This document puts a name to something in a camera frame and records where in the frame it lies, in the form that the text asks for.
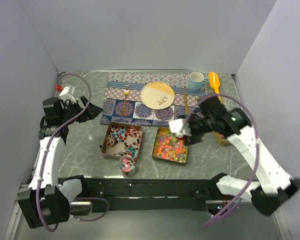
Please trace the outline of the square tin of translucent candies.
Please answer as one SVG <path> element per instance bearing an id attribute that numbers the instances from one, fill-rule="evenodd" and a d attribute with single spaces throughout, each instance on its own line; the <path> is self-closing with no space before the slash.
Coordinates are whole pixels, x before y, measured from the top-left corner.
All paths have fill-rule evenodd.
<path id="1" fill-rule="evenodd" d="M 155 161 L 184 166 L 188 162 L 189 146 L 175 137 L 168 128 L 159 127 L 156 132 L 152 158 Z"/>

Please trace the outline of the brown box of candies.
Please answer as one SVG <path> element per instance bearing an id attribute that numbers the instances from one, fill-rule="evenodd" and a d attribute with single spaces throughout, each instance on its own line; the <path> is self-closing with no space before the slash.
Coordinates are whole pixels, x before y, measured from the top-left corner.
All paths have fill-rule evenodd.
<path id="1" fill-rule="evenodd" d="M 138 125 L 110 122 L 100 148 L 103 157 L 118 161 L 121 157 L 129 156 L 137 162 L 143 132 L 143 128 Z"/>

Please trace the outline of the yellow plastic scoop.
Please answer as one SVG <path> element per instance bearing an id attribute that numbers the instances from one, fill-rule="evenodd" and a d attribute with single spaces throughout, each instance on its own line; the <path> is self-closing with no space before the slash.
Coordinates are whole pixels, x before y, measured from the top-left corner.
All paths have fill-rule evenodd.
<path id="1" fill-rule="evenodd" d="M 218 99 L 222 103 L 222 98 L 220 97 L 220 91 L 219 91 L 220 80 L 218 74 L 215 72 L 209 72 L 208 80 L 209 80 L 210 88 L 213 90 L 214 93 L 218 95 Z"/>

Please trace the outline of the clear glass jar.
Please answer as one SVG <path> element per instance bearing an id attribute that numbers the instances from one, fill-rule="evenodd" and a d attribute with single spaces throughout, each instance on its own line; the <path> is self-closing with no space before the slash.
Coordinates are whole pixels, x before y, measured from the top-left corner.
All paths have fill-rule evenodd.
<path id="1" fill-rule="evenodd" d="M 136 173 L 136 162 L 135 160 L 129 156 L 124 155 L 119 160 L 119 169 L 123 176 L 132 177 Z"/>

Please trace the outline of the red jar lid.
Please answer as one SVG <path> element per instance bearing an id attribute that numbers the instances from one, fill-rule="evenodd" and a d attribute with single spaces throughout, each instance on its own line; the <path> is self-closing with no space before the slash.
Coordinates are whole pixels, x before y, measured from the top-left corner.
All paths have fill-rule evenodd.
<path id="1" fill-rule="evenodd" d="M 185 137 L 185 135 L 182 134 L 182 133 L 177 132 L 177 133 L 175 133 L 175 137 L 178 138 L 178 139 L 183 139 Z"/>

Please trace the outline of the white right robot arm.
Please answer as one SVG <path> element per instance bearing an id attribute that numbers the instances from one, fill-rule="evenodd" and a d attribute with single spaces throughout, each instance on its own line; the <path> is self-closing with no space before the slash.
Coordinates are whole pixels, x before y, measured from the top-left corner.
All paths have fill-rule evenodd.
<path id="1" fill-rule="evenodd" d="M 188 114 L 182 117 L 181 134 L 190 144 L 210 132 L 217 132 L 240 152 L 251 167 L 252 180 L 242 180 L 219 173 L 210 182 L 209 194 L 214 199 L 224 195 L 250 201 L 264 216 L 272 215 L 300 190 L 300 178 L 292 177 L 275 160 L 256 134 L 256 126 L 240 108 L 226 110 L 217 96 L 199 101 L 202 117 Z"/>

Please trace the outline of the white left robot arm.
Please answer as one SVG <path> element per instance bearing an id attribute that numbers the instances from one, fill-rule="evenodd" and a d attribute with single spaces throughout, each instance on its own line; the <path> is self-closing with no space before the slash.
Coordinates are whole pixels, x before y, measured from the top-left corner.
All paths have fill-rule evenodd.
<path id="1" fill-rule="evenodd" d="M 39 157 L 33 178 L 17 202 L 31 229 L 57 226 L 68 221 L 71 203 L 84 201 L 90 194 L 83 175 L 68 177 L 58 185 L 58 170 L 69 133 L 74 122 L 85 123 L 95 119 L 103 110 L 90 103 L 85 96 L 79 101 L 50 97 L 42 102 L 44 117 L 38 133 Z"/>

